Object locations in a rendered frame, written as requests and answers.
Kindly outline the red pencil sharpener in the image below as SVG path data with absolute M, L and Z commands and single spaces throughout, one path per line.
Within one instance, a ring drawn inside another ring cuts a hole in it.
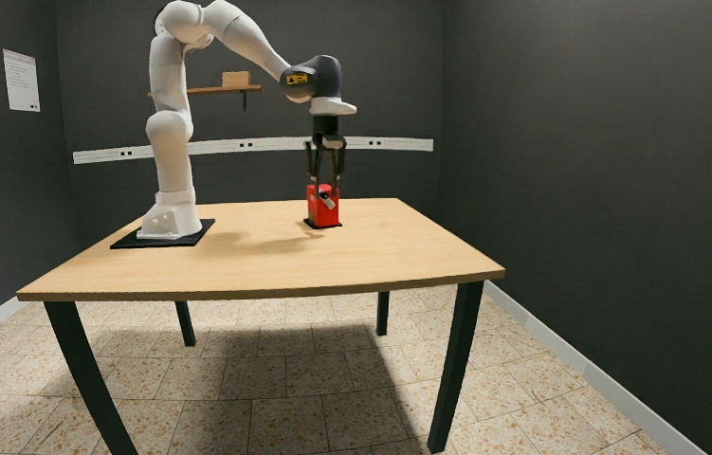
M 314 198 L 314 186 L 307 186 L 308 219 L 302 219 L 312 229 L 342 227 L 338 221 L 338 189 L 337 197 L 331 196 L 331 186 L 319 186 L 319 199 Z M 324 202 L 324 203 L 323 203 Z

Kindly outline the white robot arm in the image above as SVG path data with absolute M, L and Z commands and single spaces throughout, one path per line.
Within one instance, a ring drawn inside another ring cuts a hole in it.
M 260 65 L 280 83 L 290 100 L 301 103 L 311 99 L 309 113 L 356 113 L 353 105 L 341 102 L 341 70 L 336 58 L 317 55 L 306 63 L 290 66 L 274 52 L 258 26 L 224 0 L 215 0 L 204 9 L 174 1 L 163 10 L 161 22 L 170 34 L 152 40 L 150 83 L 156 114 L 146 126 L 160 191 L 155 194 L 155 205 L 142 218 L 143 232 L 137 232 L 137 239 L 176 239 L 202 228 L 186 146 L 193 128 L 186 93 L 187 50 L 193 53 L 204 48 L 215 36 L 229 49 Z

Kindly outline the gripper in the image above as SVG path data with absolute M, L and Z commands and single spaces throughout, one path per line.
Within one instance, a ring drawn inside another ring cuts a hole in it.
M 319 168 L 324 151 L 329 155 L 331 167 L 331 196 L 337 197 L 337 180 L 339 175 L 344 172 L 344 156 L 346 143 L 341 143 L 341 148 L 338 148 L 338 165 L 336 161 L 335 148 L 326 148 L 322 144 L 323 135 L 320 133 L 331 132 L 338 134 L 338 117 L 337 116 L 314 116 L 313 117 L 313 136 L 309 141 L 303 142 L 306 156 L 306 172 L 311 175 L 311 180 L 314 180 L 314 198 L 319 199 Z M 315 163 L 313 168 L 312 160 L 312 144 L 317 148 Z M 329 152 L 331 151 L 331 152 Z M 333 172 L 334 171 L 334 172 Z

